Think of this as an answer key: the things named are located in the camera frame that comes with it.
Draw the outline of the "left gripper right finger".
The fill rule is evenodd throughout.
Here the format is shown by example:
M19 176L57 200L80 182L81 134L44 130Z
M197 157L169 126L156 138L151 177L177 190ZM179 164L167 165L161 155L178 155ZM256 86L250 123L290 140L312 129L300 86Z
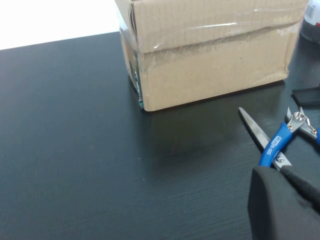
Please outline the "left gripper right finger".
M316 212L320 212L320 176L303 173L293 166L283 166L280 173L299 195L310 202Z

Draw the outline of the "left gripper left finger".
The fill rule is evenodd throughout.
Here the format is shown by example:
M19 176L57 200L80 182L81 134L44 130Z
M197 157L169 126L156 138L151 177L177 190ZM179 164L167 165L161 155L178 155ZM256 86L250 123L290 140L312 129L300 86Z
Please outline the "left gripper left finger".
M252 169L247 211L254 240L320 238L320 213L280 170L265 166Z

